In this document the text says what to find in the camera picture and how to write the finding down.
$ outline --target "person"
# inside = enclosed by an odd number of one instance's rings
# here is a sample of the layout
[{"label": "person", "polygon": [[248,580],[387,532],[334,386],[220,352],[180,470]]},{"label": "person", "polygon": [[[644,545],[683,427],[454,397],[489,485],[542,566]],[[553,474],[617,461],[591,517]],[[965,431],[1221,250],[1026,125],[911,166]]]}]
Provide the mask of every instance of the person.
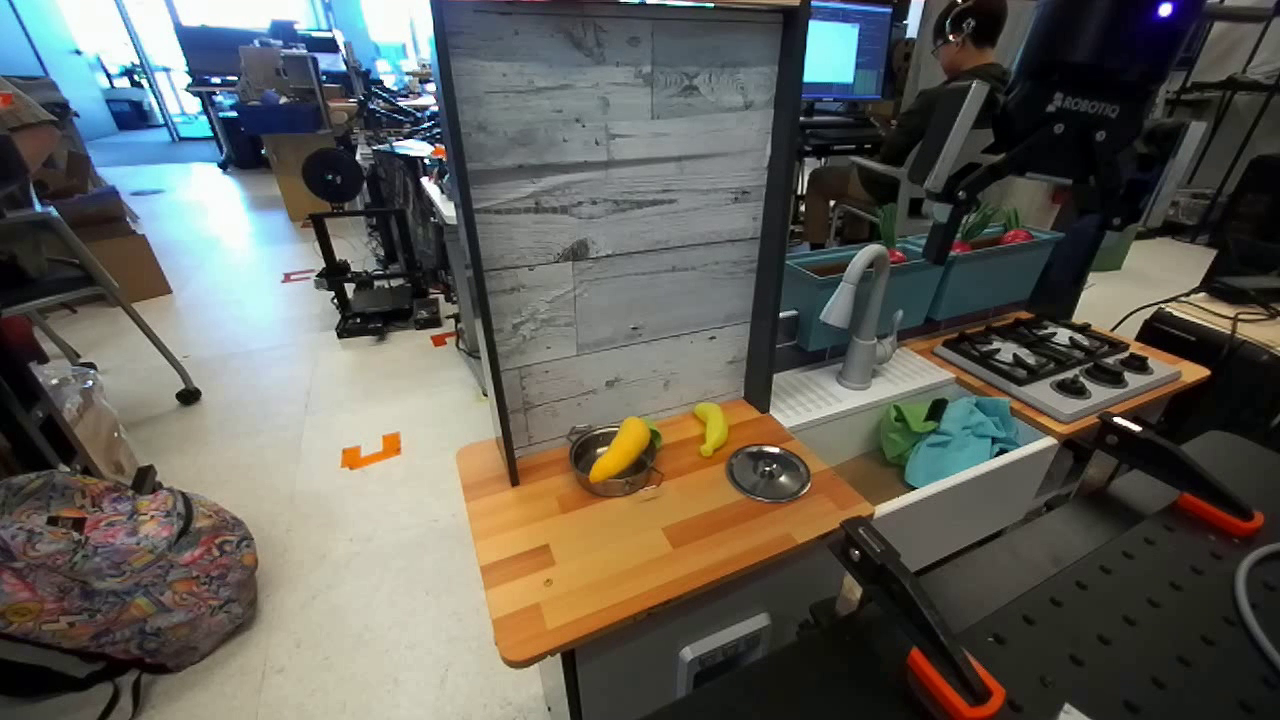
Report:
[{"label": "person", "polygon": [[[953,0],[931,25],[931,55],[943,67],[943,82],[983,78],[997,93],[1006,89],[1006,67],[999,65],[997,41],[1004,32],[1006,0]],[[941,106],[941,89],[917,94],[911,106],[898,111],[891,131],[879,144],[879,162],[903,162],[923,141],[931,111]],[[833,205],[851,205],[858,213],[876,213],[895,199],[895,180],[858,171],[854,162],[825,162],[806,176],[805,197],[805,238],[826,245],[833,235]]]}]

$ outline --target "wooden cutting board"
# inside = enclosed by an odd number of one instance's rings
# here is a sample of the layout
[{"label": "wooden cutting board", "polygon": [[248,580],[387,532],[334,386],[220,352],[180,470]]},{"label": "wooden cutting board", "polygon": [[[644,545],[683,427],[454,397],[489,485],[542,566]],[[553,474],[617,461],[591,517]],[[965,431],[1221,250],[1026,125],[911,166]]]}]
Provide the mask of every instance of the wooden cutting board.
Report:
[{"label": "wooden cutting board", "polygon": [[[727,446],[704,461],[698,425],[661,425],[661,485],[595,500],[569,446],[521,461],[508,485],[497,440],[459,446],[459,485],[499,657],[516,669],[574,649],[644,612],[771,563],[873,503],[817,453],[753,405],[723,405]],[[779,443],[806,461],[811,489],[791,503],[739,495],[723,465],[743,443]]]}]

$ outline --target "gray wood panel wall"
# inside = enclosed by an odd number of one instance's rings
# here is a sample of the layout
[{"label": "gray wood panel wall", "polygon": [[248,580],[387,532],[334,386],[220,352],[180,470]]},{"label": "gray wood panel wall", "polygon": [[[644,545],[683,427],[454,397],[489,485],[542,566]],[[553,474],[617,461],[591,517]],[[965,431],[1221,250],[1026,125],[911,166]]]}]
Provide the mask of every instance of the gray wood panel wall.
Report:
[{"label": "gray wood panel wall", "polygon": [[450,5],[516,453],[743,393],[779,17]]}]

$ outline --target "black cable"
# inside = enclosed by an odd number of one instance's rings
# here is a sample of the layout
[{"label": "black cable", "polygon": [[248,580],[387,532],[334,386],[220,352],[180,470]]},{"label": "black cable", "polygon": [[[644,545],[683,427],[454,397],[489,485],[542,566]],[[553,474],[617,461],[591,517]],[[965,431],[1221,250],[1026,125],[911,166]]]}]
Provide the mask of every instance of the black cable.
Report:
[{"label": "black cable", "polygon": [[1170,304],[1170,300],[1185,300],[1185,297],[1196,297],[1201,292],[1201,283],[1196,287],[1185,287],[1185,292],[1170,292],[1170,297],[1159,297],[1159,300],[1151,300],[1151,304],[1135,304],[1130,312],[1125,312],[1114,324],[1112,324],[1112,330],[1120,330],[1120,324],[1128,324],[1135,312],[1143,312],[1143,306],[1159,306],[1159,304]]}]

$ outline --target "backpack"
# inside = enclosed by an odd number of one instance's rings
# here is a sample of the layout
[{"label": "backpack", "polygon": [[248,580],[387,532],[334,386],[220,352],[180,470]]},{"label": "backpack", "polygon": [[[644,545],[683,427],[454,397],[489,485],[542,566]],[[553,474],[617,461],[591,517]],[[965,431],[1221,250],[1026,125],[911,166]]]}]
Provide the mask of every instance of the backpack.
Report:
[{"label": "backpack", "polygon": [[69,470],[0,478],[0,634],[100,658],[65,687],[189,669],[250,614],[256,545],[240,517],[159,489],[150,470],[134,485]]}]

